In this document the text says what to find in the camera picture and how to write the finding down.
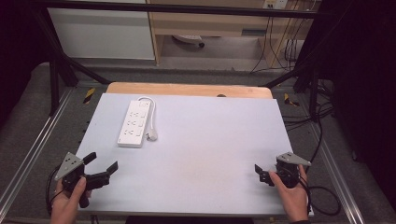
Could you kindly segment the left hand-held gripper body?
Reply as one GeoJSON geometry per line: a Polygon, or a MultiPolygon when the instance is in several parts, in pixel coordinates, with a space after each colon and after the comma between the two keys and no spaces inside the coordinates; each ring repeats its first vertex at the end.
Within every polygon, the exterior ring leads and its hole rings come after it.
{"type": "Polygon", "coordinates": [[[64,190],[72,192],[80,178],[85,175],[85,165],[85,159],[67,152],[54,180],[62,180],[64,190]]]}

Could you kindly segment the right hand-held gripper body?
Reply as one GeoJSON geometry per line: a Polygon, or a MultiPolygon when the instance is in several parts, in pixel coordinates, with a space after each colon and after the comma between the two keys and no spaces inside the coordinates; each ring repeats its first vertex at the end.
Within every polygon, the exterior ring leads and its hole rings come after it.
{"type": "Polygon", "coordinates": [[[279,175],[283,184],[292,189],[299,183],[298,165],[311,166],[312,163],[292,152],[286,152],[276,157],[276,173],[279,175]]]}

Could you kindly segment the person's right hand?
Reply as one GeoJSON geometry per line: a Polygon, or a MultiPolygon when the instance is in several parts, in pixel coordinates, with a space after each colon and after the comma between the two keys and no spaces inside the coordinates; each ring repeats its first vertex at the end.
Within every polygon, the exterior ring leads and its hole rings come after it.
{"type": "Polygon", "coordinates": [[[307,212],[307,193],[304,187],[298,184],[293,189],[289,189],[275,172],[270,171],[269,176],[281,198],[289,223],[310,224],[307,212]]]}

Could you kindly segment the person's left hand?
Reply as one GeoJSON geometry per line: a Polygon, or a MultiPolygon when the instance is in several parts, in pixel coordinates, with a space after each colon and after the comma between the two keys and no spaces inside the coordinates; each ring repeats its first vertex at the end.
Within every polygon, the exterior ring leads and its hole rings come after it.
{"type": "Polygon", "coordinates": [[[64,191],[63,183],[58,181],[56,186],[57,196],[52,202],[50,224],[76,224],[78,204],[80,197],[90,193],[86,191],[86,178],[82,176],[72,192],[64,191]]]}

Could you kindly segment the white power strip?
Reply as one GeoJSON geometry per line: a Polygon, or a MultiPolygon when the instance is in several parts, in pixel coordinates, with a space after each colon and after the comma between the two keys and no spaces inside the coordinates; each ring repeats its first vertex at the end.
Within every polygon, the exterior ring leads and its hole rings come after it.
{"type": "Polygon", "coordinates": [[[142,147],[150,106],[151,101],[135,100],[130,102],[120,129],[119,147],[142,147]]]}

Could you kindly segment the pale grey table mat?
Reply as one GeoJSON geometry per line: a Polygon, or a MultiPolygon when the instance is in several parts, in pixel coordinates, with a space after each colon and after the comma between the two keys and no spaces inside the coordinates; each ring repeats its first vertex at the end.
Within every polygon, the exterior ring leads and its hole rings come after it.
{"type": "Polygon", "coordinates": [[[93,192],[88,211],[106,215],[262,217],[283,212],[276,189],[254,168],[273,169],[291,150],[274,99],[156,95],[158,139],[119,147],[132,94],[102,95],[78,149],[86,167],[119,169],[93,192]]]}

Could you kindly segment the yellow black tape marker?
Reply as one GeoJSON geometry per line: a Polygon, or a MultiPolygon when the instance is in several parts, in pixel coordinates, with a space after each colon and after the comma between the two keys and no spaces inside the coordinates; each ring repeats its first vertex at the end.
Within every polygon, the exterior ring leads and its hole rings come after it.
{"type": "Polygon", "coordinates": [[[300,106],[300,103],[292,101],[287,93],[284,93],[284,103],[286,105],[300,106]]]}
{"type": "Polygon", "coordinates": [[[90,102],[95,90],[96,90],[96,88],[89,88],[88,89],[88,91],[87,91],[87,93],[86,93],[86,95],[84,97],[84,100],[83,100],[83,104],[84,105],[86,105],[86,104],[88,104],[90,102]]]}

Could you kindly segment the wooden board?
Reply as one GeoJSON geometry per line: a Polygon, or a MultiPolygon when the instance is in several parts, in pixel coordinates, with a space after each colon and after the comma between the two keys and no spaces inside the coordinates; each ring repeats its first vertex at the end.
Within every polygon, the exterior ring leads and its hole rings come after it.
{"type": "Polygon", "coordinates": [[[239,85],[198,85],[174,83],[113,82],[108,85],[107,93],[160,94],[189,96],[219,96],[237,98],[272,99],[268,88],[239,85]]]}

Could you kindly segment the dark curtain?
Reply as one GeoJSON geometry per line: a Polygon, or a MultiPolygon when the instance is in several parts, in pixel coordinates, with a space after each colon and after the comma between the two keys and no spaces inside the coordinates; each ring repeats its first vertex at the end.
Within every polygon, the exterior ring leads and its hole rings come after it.
{"type": "Polygon", "coordinates": [[[322,74],[352,148],[396,208],[396,0],[322,0],[337,23],[322,74]]]}
{"type": "Polygon", "coordinates": [[[0,0],[0,127],[48,57],[33,33],[22,0],[0,0]]]}

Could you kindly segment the white cabinet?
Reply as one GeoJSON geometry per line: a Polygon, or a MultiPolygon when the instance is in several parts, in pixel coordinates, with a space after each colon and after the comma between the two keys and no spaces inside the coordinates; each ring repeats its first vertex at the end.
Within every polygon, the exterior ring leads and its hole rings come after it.
{"type": "Polygon", "coordinates": [[[73,58],[155,58],[147,12],[50,8],[64,52],[73,58]]]}

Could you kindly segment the white device under desk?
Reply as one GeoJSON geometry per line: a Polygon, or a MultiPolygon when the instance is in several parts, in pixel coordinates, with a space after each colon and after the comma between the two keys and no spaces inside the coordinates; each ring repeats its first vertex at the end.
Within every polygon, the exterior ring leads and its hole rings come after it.
{"type": "Polygon", "coordinates": [[[205,43],[199,35],[174,35],[174,38],[178,41],[197,45],[199,48],[203,48],[205,43]]]}

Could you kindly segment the wooden desk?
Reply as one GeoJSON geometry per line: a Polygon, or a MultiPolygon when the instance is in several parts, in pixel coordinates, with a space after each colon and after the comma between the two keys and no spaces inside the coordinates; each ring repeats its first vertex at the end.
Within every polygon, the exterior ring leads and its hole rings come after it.
{"type": "MultiPolygon", "coordinates": [[[[263,8],[264,0],[146,0],[149,4],[263,8]]],[[[316,11],[318,0],[288,0],[286,10],[316,11]]],[[[159,13],[148,14],[155,61],[162,57],[167,35],[256,37],[270,67],[279,65],[281,49],[288,39],[304,40],[311,20],[231,15],[159,13]]]]}

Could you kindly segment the aluminium floor rail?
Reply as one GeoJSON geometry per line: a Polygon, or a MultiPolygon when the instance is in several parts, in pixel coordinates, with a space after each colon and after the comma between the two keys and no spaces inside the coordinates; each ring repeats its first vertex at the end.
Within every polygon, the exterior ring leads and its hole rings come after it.
{"type": "Polygon", "coordinates": [[[13,176],[12,180],[8,184],[4,194],[0,197],[0,220],[4,219],[11,205],[13,204],[15,198],[17,197],[21,187],[32,170],[35,161],[38,159],[43,147],[46,145],[54,127],[58,123],[61,115],[66,108],[74,88],[67,88],[61,99],[60,105],[55,110],[54,114],[49,116],[45,125],[41,129],[38,137],[35,139],[34,143],[30,147],[27,155],[22,161],[16,174],[13,176]]]}
{"type": "Polygon", "coordinates": [[[318,153],[320,154],[325,167],[329,173],[330,180],[335,188],[335,191],[340,199],[341,205],[344,208],[346,216],[350,224],[364,224],[364,218],[361,210],[357,206],[355,199],[344,179],[341,169],[338,167],[327,142],[322,136],[322,131],[317,123],[311,123],[310,127],[312,133],[319,141],[318,153]]]}

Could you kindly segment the black frame strut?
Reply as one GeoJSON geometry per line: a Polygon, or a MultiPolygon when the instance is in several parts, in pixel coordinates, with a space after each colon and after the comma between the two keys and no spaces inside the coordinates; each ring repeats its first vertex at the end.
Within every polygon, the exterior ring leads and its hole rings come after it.
{"type": "Polygon", "coordinates": [[[60,87],[61,78],[67,87],[76,87],[78,78],[74,69],[82,72],[86,76],[98,81],[101,84],[110,84],[111,81],[95,74],[82,64],[73,60],[64,52],[53,25],[50,22],[50,14],[44,7],[31,7],[31,14],[37,26],[37,34],[43,42],[44,50],[49,57],[49,78],[50,78],[50,103],[49,114],[52,116],[60,107],[60,87]]]}
{"type": "Polygon", "coordinates": [[[310,90],[308,115],[314,122],[319,120],[317,99],[320,54],[323,53],[326,48],[328,35],[332,32],[331,25],[332,22],[330,19],[314,19],[294,69],[264,84],[265,88],[272,89],[274,86],[292,77],[297,77],[293,89],[296,92],[303,92],[306,89],[310,90]]]}

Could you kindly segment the white wall socket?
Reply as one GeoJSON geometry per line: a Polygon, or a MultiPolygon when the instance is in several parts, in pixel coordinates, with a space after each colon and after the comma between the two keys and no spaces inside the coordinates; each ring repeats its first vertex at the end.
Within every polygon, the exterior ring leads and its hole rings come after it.
{"type": "Polygon", "coordinates": [[[263,1],[263,8],[267,9],[285,9],[288,0],[264,0],[263,1]]]}

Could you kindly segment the black frame crossbar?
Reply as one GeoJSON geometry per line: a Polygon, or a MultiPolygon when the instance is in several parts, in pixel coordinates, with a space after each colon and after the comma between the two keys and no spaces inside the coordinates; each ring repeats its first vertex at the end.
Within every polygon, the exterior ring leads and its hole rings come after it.
{"type": "Polygon", "coordinates": [[[314,19],[317,16],[321,16],[321,13],[315,11],[255,9],[255,8],[241,8],[241,7],[184,6],[184,5],[137,4],[137,3],[69,1],[69,0],[33,0],[32,4],[36,7],[67,8],[67,9],[232,15],[232,16],[250,16],[250,17],[272,17],[272,18],[314,19]]]}

